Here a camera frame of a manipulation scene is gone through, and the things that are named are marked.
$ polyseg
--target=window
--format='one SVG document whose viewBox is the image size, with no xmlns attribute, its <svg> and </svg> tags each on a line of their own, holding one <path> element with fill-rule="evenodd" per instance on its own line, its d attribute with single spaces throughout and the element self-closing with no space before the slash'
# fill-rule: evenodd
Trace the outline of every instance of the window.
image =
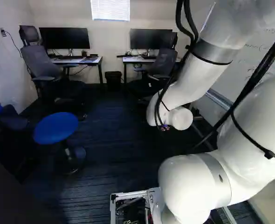
<svg viewBox="0 0 275 224">
<path fill-rule="evenodd" d="M 130 19 L 130 0 L 91 0 L 92 19 L 127 21 Z"/>
</svg>

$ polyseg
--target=dark carpet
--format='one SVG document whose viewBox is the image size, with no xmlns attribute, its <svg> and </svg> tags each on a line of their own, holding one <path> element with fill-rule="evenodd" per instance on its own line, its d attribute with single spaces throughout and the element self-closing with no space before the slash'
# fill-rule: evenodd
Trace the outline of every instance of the dark carpet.
<svg viewBox="0 0 275 224">
<path fill-rule="evenodd" d="M 162 133 L 150 127 L 146 107 L 122 91 L 102 92 L 90 85 L 85 99 L 88 117 L 68 139 L 71 146 L 86 149 L 85 167 L 71 176 L 56 175 L 52 161 L 60 146 L 39 147 L 41 164 L 24 185 L 64 224 L 109 224 L 110 194 L 157 187 L 161 162 L 189 153 L 200 137 L 193 128 Z M 38 122 L 48 113 L 36 101 L 23 115 Z M 203 133 L 209 129 L 205 121 L 194 123 Z M 205 145 L 197 149 L 207 151 Z"/>
</svg>

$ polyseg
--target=chair wheel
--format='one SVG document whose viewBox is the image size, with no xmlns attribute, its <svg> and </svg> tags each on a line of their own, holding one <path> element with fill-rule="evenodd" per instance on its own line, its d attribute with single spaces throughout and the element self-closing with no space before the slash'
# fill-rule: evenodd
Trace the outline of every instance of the chair wheel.
<svg viewBox="0 0 275 224">
<path fill-rule="evenodd" d="M 86 118 L 87 118 L 87 114 L 81 114 L 81 115 L 77 115 L 77 119 L 79 120 L 79 121 L 83 121 L 83 120 L 85 120 Z"/>
</svg>

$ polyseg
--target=robotic arm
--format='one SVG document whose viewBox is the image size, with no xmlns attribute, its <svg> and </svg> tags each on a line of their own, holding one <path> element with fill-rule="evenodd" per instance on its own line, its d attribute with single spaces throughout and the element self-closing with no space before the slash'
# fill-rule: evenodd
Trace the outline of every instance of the robotic arm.
<svg viewBox="0 0 275 224">
<path fill-rule="evenodd" d="M 258 30 L 275 27 L 275 0 L 219 0 L 212 7 L 192 54 L 161 104 L 163 125 L 185 130 L 192 113 L 181 107 L 201 98 Z M 158 93 L 147 108 L 147 122 L 155 126 Z"/>
<path fill-rule="evenodd" d="M 168 110 L 159 109 L 163 123 L 178 130 L 193 120 L 181 105 L 205 94 L 254 31 L 275 27 L 275 0 L 219 0 L 209 15 L 182 74 L 162 99 Z M 147 109 L 152 126 L 157 100 L 158 94 Z M 237 126 L 275 154 L 275 78 L 248 94 L 224 123 L 218 150 L 172 157 L 161 165 L 165 207 L 157 223 L 202 224 L 211 210 L 248 200 L 275 179 L 275 158 L 266 158 Z"/>
</svg>

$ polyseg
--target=black monitor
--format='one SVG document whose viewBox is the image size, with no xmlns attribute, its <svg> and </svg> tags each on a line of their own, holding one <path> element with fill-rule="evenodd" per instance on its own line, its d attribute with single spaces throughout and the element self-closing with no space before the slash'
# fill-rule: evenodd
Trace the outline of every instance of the black monitor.
<svg viewBox="0 0 275 224">
<path fill-rule="evenodd" d="M 86 28 L 39 28 L 46 49 L 90 49 Z"/>
<path fill-rule="evenodd" d="M 171 29 L 130 29 L 131 49 L 160 49 Z"/>
</svg>

